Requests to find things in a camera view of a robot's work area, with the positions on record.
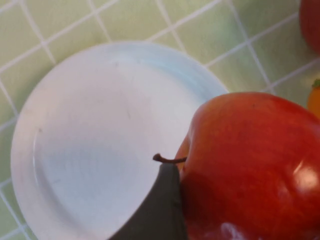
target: grout line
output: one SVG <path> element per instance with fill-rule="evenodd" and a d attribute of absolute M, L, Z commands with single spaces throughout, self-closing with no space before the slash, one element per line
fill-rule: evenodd
<path fill-rule="evenodd" d="M 105 4 L 103 4 L 101 7 L 98 7 L 96 9 L 97 13 L 102 12 L 103 10 L 106 10 L 107 8 L 111 7 L 112 5 L 116 4 L 117 2 L 119 2 L 120 0 L 110 0 L 108 2 L 106 2 Z"/>
<path fill-rule="evenodd" d="M 24 224 L 21 225 L 21 227 L 22 227 L 23 231 L 25 232 L 25 234 L 27 235 L 27 239 L 26 240 L 32 240 L 31 237 L 30 237 L 30 234 L 27 232 L 27 228 L 29 228 L 29 226 L 26 223 L 24 223 Z"/>
<path fill-rule="evenodd" d="M 86 20 L 88 20 L 89 18 L 91 18 L 92 16 L 94 16 L 94 13 L 91 12 L 88 15 L 80 18 L 79 20 L 71 23 L 69 26 L 67 26 L 66 28 L 62 29 L 61 31 L 57 32 L 56 34 L 50 36 L 47 40 L 45 40 L 45 44 L 49 44 L 52 41 L 54 41 L 55 39 L 57 39 L 58 37 L 66 34 L 67 32 L 69 32 L 70 30 L 72 30 L 73 28 L 77 27 L 78 25 L 82 24 L 83 22 L 85 22 Z"/>
<path fill-rule="evenodd" d="M 18 225 L 19 230 L 22 232 L 22 234 L 24 235 L 24 237 L 26 238 L 26 240 L 31 240 L 30 237 L 28 236 L 25 228 L 22 226 L 22 224 L 20 223 L 17 215 L 15 214 L 15 211 L 12 209 L 12 207 L 10 206 L 6 196 L 4 195 L 4 193 L 2 192 L 2 190 L 0 189 L 0 198 L 3 200 L 4 204 L 6 205 L 6 207 L 8 208 L 9 212 L 11 213 L 11 215 L 13 216 L 16 224 Z"/>
<path fill-rule="evenodd" d="M 13 236 L 19 234 L 21 232 L 20 228 L 17 228 L 9 233 L 7 233 L 4 236 L 0 236 L 0 240 L 9 240 L 10 238 L 12 238 Z"/>
<path fill-rule="evenodd" d="M 12 8 L 16 4 L 17 4 L 17 0 L 12 0 L 12 1 L 6 3 L 2 7 L 0 7 L 0 13 L 3 13 L 5 11 L 9 10 L 10 8 Z"/>
<path fill-rule="evenodd" d="M 287 18 L 283 19 L 282 21 L 276 23 L 275 25 L 267 28 L 266 30 L 258 33 L 257 35 L 253 36 L 252 38 L 250 38 L 250 43 L 258 40 L 259 38 L 261 38 L 262 36 L 266 35 L 266 34 L 269 34 L 271 32 L 273 32 L 275 29 L 281 27 L 282 25 L 285 25 L 287 23 L 289 23 L 291 20 L 293 19 L 296 19 L 299 17 L 299 13 L 298 12 L 295 12 L 294 14 L 288 16 Z"/>
<path fill-rule="evenodd" d="M 269 87 L 266 87 L 265 89 L 263 89 L 263 91 L 267 91 L 270 88 L 276 87 L 277 85 L 279 85 L 279 84 L 285 82 L 286 80 L 288 80 L 288 79 L 290 79 L 290 78 L 292 78 L 292 77 L 294 77 L 294 76 L 296 76 L 296 75 L 308 70 L 309 68 L 313 67 L 314 65 L 316 65 L 318 63 L 320 63 L 320 57 L 315 59 L 315 60 L 313 60 L 313 61 L 311 61 L 311 62 L 309 62 L 309 63 L 307 63 L 306 65 L 304 65 L 304 66 L 302 66 L 302 67 L 290 72 L 288 75 L 278 79 L 277 81 L 271 83 L 271 85 Z"/>
<path fill-rule="evenodd" d="M 270 86 L 270 84 L 271 84 L 271 83 L 270 83 L 270 80 L 269 80 L 269 78 L 268 78 L 268 76 L 267 76 L 267 74 L 266 74 L 266 71 L 264 70 L 261 62 L 259 61 L 258 56 L 257 56 L 254 48 L 253 48 L 252 45 L 251 45 L 251 42 L 249 41 L 248 35 L 247 35 L 247 33 L 246 33 L 246 30 L 245 30 L 245 28 L 244 28 L 244 26 L 243 26 L 243 24 L 242 24 L 242 22 L 241 22 L 241 20 L 240 20 L 239 14 L 237 13 L 237 10 L 236 10 L 234 4 L 232 3 L 231 0 L 226 0 L 226 2 L 227 2 L 227 4 L 229 5 L 230 10 L 233 12 L 233 15 L 234 15 L 235 20 L 236 20 L 236 22 L 237 22 L 237 24 L 238 24 L 238 26 L 239 26 L 239 28 L 240 28 L 240 31 L 241 31 L 242 35 L 243 35 L 243 37 L 244 37 L 244 40 L 245 40 L 245 42 L 246 42 L 246 44 L 247 44 L 247 46 L 248 46 L 248 48 L 249 48 L 249 51 L 251 52 L 251 55 L 252 55 L 252 57 L 253 57 L 256 65 L 257 65 L 257 67 L 259 68 L 260 73 L 261 73 L 262 76 L 263 76 L 263 79 L 264 79 L 266 85 L 267 85 L 267 86 Z M 276 93 L 275 90 L 274 90 L 272 87 L 270 87 L 269 90 L 270 90 L 273 94 Z"/>
<path fill-rule="evenodd" d="M 22 11 L 23 11 L 24 15 L 26 16 L 27 21 L 29 22 L 29 25 L 31 26 L 31 28 L 34 31 L 35 35 L 39 38 L 40 43 L 41 43 L 42 47 L 44 48 L 46 54 L 49 56 L 51 62 L 54 65 L 56 65 L 57 62 L 56 62 L 53 54 L 51 53 L 50 49 L 48 48 L 48 46 L 47 46 L 47 44 L 45 42 L 45 39 L 44 39 L 44 37 L 42 36 L 42 34 L 40 32 L 39 27 L 37 26 L 35 20 L 33 19 L 32 15 L 31 15 L 31 13 L 30 13 L 27 5 L 26 5 L 25 0 L 20 0 L 19 3 L 20 3 L 20 6 L 22 8 Z"/>
<path fill-rule="evenodd" d="M 117 3 L 119 0 L 110 0 L 107 3 L 105 3 L 104 5 L 102 5 L 101 7 L 96 9 L 96 12 L 99 13 L 105 9 L 107 9 L 108 7 L 112 6 L 113 4 Z M 197 17 L 198 15 L 204 13 L 205 11 L 211 9 L 214 5 L 220 3 L 222 0 L 214 0 L 210 3 L 208 3 L 207 5 L 205 5 L 204 7 L 196 10 L 195 12 L 191 13 L 190 15 L 186 16 L 185 18 L 180 19 L 179 21 L 177 21 L 175 24 L 172 25 L 172 28 L 175 29 L 177 27 L 179 27 L 180 25 L 188 22 L 189 20 Z M 92 16 L 94 16 L 93 13 L 88 14 L 87 16 L 84 16 L 83 18 L 79 19 L 78 21 L 72 23 L 71 25 L 67 26 L 66 28 L 62 29 L 60 32 L 52 35 L 51 37 L 49 37 L 45 43 L 48 44 L 52 41 L 54 41 L 56 38 L 60 37 L 61 35 L 67 33 L 68 31 L 70 31 L 71 29 L 75 28 L 76 26 L 78 26 L 79 24 L 83 23 L 84 21 L 88 20 L 89 18 L 91 18 Z M 249 39 L 249 42 L 252 43 L 253 41 L 261 38 L 262 36 L 272 32 L 273 30 L 279 28 L 280 26 L 288 23 L 289 21 L 291 21 L 292 19 L 295 19 L 298 17 L 298 13 L 294 13 L 293 15 L 287 17 L 286 19 L 276 23 L 275 25 L 271 26 L 270 28 L 264 30 L 263 32 L 257 34 L 256 36 L 252 37 L 251 39 Z M 169 33 L 171 30 L 170 28 L 166 28 L 163 29 L 161 31 L 159 31 L 158 33 L 154 34 L 153 36 L 149 37 L 148 39 L 146 39 L 147 42 L 151 42 L 154 41 L 155 39 L 163 36 L 166 33 Z M 28 57 L 29 55 L 31 55 L 32 53 L 34 53 L 35 51 L 39 50 L 42 47 L 41 44 L 34 46 L 33 48 L 27 50 L 26 52 L 22 53 L 21 55 L 19 55 L 18 57 L 14 58 L 13 60 L 7 62 L 5 65 L 0 66 L 0 73 L 2 73 L 3 71 L 5 71 L 6 69 L 12 67 L 13 65 L 15 65 L 17 62 L 21 61 L 22 59 Z"/>
<path fill-rule="evenodd" d="M 5 65 L 0 67 L 0 73 L 2 73 L 4 70 L 12 67 L 13 65 L 15 65 L 16 63 L 20 62 L 20 60 L 28 57 L 29 55 L 33 54 L 35 51 L 39 50 L 41 48 L 41 44 L 34 46 L 33 48 L 27 50 L 26 52 L 22 53 L 21 55 L 19 55 L 18 57 L 14 58 L 13 60 L 7 62 Z"/>
<path fill-rule="evenodd" d="M 88 5 L 89 5 L 89 7 L 90 7 L 90 9 L 91 9 L 91 11 L 92 11 L 92 13 L 93 13 L 96 21 L 98 22 L 100 28 L 102 29 L 102 31 L 103 31 L 106 39 L 108 40 L 109 43 L 112 43 L 113 41 L 112 41 L 112 39 L 111 39 L 111 37 L 110 37 L 107 29 L 106 29 L 106 26 L 104 25 L 104 23 L 102 22 L 99 14 L 98 14 L 98 11 L 97 11 L 97 9 L 96 9 L 95 4 L 93 3 L 92 0 L 87 0 L 87 3 L 88 3 Z"/>
<path fill-rule="evenodd" d="M 224 54 L 216 57 L 215 59 L 209 61 L 208 63 L 206 63 L 204 66 L 206 68 L 211 67 L 212 65 L 216 64 L 217 62 L 221 61 L 222 59 L 225 59 L 226 57 L 228 57 L 231 54 L 234 54 L 235 52 L 239 51 L 240 49 L 242 49 L 243 47 L 245 47 L 247 45 L 246 42 L 243 42 L 241 44 L 239 44 L 238 46 L 232 48 L 231 50 L 225 52 Z"/>
<path fill-rule="evenodd" d="M 7 92 L 7 89 L 5 88 L 5 85 L 1 82 L 1 78 L 0 78 L 0 89 L 3 91 L 8 103 L 10 104 L 10 106 L 13 110 L 14 116 L 17 117 L 19 114 L 17 111 L 17 108 L 16 108 L 14 102 L 12 101 L 11 97 L 9 96 L 9 93 Z"/>
<path fill-rule="evenodd" d="M 151 37 L 147 38 L 146 41 L 152 42 L 152 41 L 156 40 L 157 38 L 160 38 L 161 36 L 163 36 L 169 32 L 170 32 L 170 29 L 169 29 L 169 27 L 167 27 L 167 28 L 157 32 L 156 34 L 152 35 Z"/>
<path fill-rule="evenodd" d="M 5 130 L 6 128 L 10 127 L 12 124 L 16 123 L 18 117 L 14 117 L 11 120 L 5 122 L 4 124 L 0 125 L 0 133 Z"/>
<path fill-rule="evenodd" d="M 202 8 L 194 11 L 193 13 L 186 16 L 185 18 L 178 20 L 176 23 L 174 23 L 172 25 L 172 27 L 175 29 L 175 28 L 181 26 L 182 24 L 188 22 L 191 19 L 196 18 L 197 16 L 203 14 L 204 12 L 208 11 L 209 9 L 213 8 L 215 5 L 217 5 L 218 3 L 221 3 L 221 2 L 222 2 L 222 0 L 213 0 L 212 2 L 208 3 L 207 5 L 203 6 Z"/>
<path fill-rule="evenodd" d="M 167 12 L 167 10 L 166 10 L 166 8 L 165 8 L 162 0 L 155 0 L 155 3 L 156 3 L 156 5 L 158 6 L 159 11 L 160 11 L 161 15 L 163 16 L 166 24 L 168 25 L 168 28 L 169 28 L 169 30 L 171 31 L 171 33 L 172 33 L 172 35 L 173 35 L 176 43 L 178 44 L 179 48 L 180 48 L 183 52 L 186 53 L 187 51 L 186 51 L 185 45 L 184 45 L 183 42 L 181 41 L 181 39 L 180 39 L 180 37 L 178 36 L 176 30 L 173 28 L 171 19 L 170 19 L 170 17 L 169 17 L 169 14 L 168 14 L 168 12 Z"/>
<path fill-rule="evenodd" d="M 11 178 L 8 178 L 7 180 L 0 182 L 0 189 L 7 186 L 9 183 L 11 183 Z"/>

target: apple skin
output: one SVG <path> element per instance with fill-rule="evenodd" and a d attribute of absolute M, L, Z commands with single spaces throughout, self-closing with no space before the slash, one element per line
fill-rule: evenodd
<path fill-rule="evenodd" d="M 320 0 L 301 0 L 300 28 L 306 42 L 320 54 Z"/>
<path fill-rule="evenodd" d="M 213 98 L 196 111 L 183 157 L 191 240 L 320 239 L 320 122 L 301 106 L 267 93 Z"/>

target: apple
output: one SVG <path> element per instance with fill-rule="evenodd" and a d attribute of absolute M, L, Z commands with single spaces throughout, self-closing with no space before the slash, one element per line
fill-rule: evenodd
<path fill-rule="evenodd" d="M 175 160 L 191 240 L 320 239 L 320 120 L 267 93 L 195 113 Z"/>
<path fill-rule="evenodd" d="M 307 43 L 320 54 L 320 0 L 301 0 L 300 27 Z"/>

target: apple stem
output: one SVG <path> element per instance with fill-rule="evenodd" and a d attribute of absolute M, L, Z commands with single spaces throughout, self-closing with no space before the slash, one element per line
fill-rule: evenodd
<path fill-rule="evenodd" d="M 166 159 L 162 157 L 159 153 L 153 156 L 153 160 L 163 163 L 163 164 L 180 164 L 184 163 L 187 160 L 187 157 L 178 158 L 178 159 Z"/>

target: red object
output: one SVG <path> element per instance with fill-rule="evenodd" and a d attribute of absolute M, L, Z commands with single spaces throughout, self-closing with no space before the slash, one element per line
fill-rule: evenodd
<path fill-rule="evenodd" d="M 320 54 L 320 0 L 302 0 L 301 32 L 307 43 Z"/>
<path fill-rule="evenodd" d="M 195 113 L 177 158 L 191 240 L 320 239 L 320 121 L 266 93 Z"/>

